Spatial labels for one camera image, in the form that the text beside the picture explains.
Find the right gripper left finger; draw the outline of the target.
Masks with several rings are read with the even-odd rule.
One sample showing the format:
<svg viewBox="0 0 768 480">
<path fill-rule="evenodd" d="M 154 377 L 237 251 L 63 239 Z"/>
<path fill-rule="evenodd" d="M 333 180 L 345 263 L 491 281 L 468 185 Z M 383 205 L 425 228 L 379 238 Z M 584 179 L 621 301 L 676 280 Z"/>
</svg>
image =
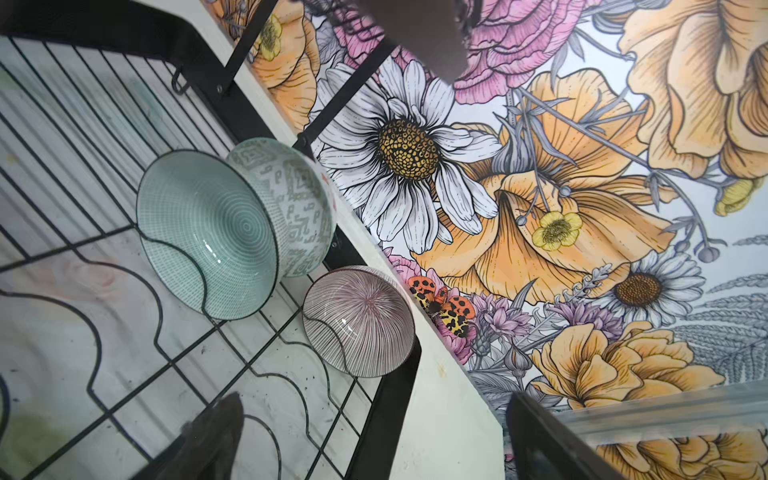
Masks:
<svg viewBox="0 0 768 480">
<path fill-rule="evenodd" d="M 132 479 L 230 479 L 243 425 L 242 401 L 231 393 L 185 424 Z"/>
</svg>

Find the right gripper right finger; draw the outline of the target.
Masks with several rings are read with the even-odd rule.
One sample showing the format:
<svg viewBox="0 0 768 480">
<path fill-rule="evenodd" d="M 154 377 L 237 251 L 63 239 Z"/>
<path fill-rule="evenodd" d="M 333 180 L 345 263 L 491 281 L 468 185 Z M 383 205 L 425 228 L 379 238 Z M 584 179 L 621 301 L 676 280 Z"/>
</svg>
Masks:
<svg viewBox="0 0 768 480">
<path fill-rule="evenodd" d="M 622 475 L 562 420 L 524 392 L 505 414 L 519 479 L 620 479 Z"/>
</svg>

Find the pink striped bowl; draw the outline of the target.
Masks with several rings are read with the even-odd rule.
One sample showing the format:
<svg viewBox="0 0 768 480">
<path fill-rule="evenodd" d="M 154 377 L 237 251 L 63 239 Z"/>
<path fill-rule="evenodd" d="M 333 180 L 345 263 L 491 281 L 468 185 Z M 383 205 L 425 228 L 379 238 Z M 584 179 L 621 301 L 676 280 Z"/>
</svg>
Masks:
<svg viewBox="0 0 768 480">
<path fill-rule="evenodd" d="M 410 356 L 416 339 L 408 299 L 380 271 L 352 265 L 316 280 L 302 304 L 310 346 L 335 369 L 382 377 Z"/>
</svg>

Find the teal concentric pattern bowl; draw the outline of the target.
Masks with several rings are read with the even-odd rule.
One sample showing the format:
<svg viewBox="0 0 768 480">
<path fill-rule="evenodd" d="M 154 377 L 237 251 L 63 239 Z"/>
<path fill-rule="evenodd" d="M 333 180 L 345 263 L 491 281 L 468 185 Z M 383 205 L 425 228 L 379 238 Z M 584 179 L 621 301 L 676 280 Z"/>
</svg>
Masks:
<svg viewBox="0 0 768 480">
<path fill-rule="evenodd" d="M 142 247 L 165 287 L 212 319 L 244 319 L 278 280 L 278 240 L 268 210 L 230 165 L 178 150 L 154 160 L 136 197 Z"/>
</svg>

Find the green geometric pattern bowl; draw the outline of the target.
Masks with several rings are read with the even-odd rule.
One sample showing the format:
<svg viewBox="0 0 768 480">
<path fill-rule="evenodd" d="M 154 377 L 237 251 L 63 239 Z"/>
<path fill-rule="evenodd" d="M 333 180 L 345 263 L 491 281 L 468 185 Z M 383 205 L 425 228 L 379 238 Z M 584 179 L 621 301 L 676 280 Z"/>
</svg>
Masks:
<svg viewBox="0 0 768 480">
<path fill-rule="evenodd" d="M 299 277 L 325 259 L 336 229 L 328 177 L 301 152 L 269 138 L 236 145 L 225 162 L 255 191 L 277 238 L 279 276 Z"/>
</svg>

